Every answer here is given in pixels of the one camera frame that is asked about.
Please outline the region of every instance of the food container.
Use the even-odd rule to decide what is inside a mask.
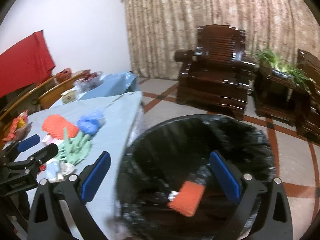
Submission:
[[[102,81],[100,80],[102,71],[97,71],[97,76],[94,78],[90,78],[88,80],[78,79],[76,80],[73,85],[79,88],[79,93],[87,92],[91,89],[94,89],[102,84]]]

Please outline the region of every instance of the trash can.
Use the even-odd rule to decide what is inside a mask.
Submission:
[[[275,177],[275,164],[264,133],[224,115],[189,115],[162,122],[143,133],[127,148],[117,178],[121,217],[133,236],[141,239],[212,239],[236,208],[228,201],[214,174],[199,174],[218,150],[242,173],[262,182]],[[206,177],[204,195],[193,217],[167,204],[193,175]],[[256,200],[243,233],[259,208]]]

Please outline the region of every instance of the orange cloth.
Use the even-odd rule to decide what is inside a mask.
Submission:
[[[203,185],[185,181],[179,194],[168,203],[168,206],[186,217],[192,217],[196,213],[204,189]]]
[[[79,132],[78,127],[68,122],[59,114],[49,115],[42,124],[42,130],[57,139],[63,139],[64,127],[67,128],[69,138],[75,137]]]

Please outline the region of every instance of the chair backrest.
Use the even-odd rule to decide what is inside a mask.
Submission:
[[[241,61],[245,50],[245,31],[229,25],[206,25],[198,27],[199,60],[230,64]]]
[[[73,83],[76,80],[83,78],[85,73],[85,70],[73,73],[69,79],[56,85],[54,88],[48,90],[42,96],[40,96],[39,103],[41,105],[41,109],[48,109],[50,106],[52,106],[59,98],[61,98],[61,94],[73,88]]]
[[[28,110],[28,114],[31,114],[30,109],[34,111],[36,107],[32,105],[32,100],[38,100],[40,95],[55,86],[54,78],[55,76],[52,76],[38,86],[32,84],[0,111],[0,143],[9,133],[12,120],[24,110]]]
[[[316,82],[316,87],[320,88],[320,60],[310,52],[298,49],[298,68],[304,70],[306,75]]]

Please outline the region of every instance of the curtain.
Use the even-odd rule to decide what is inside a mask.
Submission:
[[[196,28],[246,30],[246,50],[266,46],[290,62],[297,49],[320,56],[320,27],[303,0],[123,0],[132,70],[151,78],[178,77],[177,49],[195,49]]]

